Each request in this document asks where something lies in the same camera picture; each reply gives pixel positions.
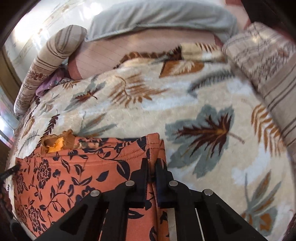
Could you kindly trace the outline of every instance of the purple cloth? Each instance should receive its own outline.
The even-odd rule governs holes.
[[[65,68],[57,68],[50,76],[48,76],[43,83],[36,90],[36,95],[41,97],[45,95],[48,90],[57,86],[59,82],[65,77]]]

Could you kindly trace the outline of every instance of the leaf stem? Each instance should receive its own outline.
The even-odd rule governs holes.
[[[236,134],[228,132],[228,135],[234,137],[235,139],[239,140],[242,144],[244,144],[244,140],[242,138],[240,138],[239,136],[237,136]]]

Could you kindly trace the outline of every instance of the metal pin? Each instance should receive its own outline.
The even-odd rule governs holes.
[[[206,196],[211,196],[211,195],[213,195],[214,192],[211,189],[205,189],[204,193]]]
[[[172,181],[170,181],[168,184],[169,184],[171,187],[175,187],[175,186],[178,185],[178,182],[175,181],[175,180],[172,180]]]
[[[132,187],[133,185],[135,185],[135,182],[133,180],[126,181],[126,186]]]
[[[92,192],[91,192],[91,196],[92,197],[97,197],[97,196],[99,196],[100,195],[100,191],[99,190],[93,190]]]

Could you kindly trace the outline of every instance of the leaf print blanket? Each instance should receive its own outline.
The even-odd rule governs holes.
[[[41,145],[41,137],[69,129],[87,138],[139,138],[157,132],[176,180],[198,191],[212,189],[267,240],[282,240],[296,207],[294,177],[280,131],[249,81],[220,49],[200,46],[181,44],[165,54],[133,54],[112,71],[61,81],[31,103],[15,132],[9,165],[16,157],[29,156]],[[70,158],[56,161],[66,171],[72,167]],[[40,186],[49,173],[59,175],[46,163],[40,168],[45,172]],[[71,168],[76,169],[81,172],[79,166]],[[104,172],[98,173],[98,181],[105,179]],[[29,188],[16,187],[11,179],[8,185],[12,200],[15,188]],[[170,222],[169,213],[165,218]],[[176,240],[174,227],[170,239]]]

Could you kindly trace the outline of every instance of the beige striped fabric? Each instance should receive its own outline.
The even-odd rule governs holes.
[[[27,112],[37,88],[78,48],[85,35],[85,28],[69,25],[46,42],[31,64],[16,98],[14,112],[17,115]]]
[[[223,51],[263,97],[296,172],[296,45],[264,24],[254,23],[227,41]]]

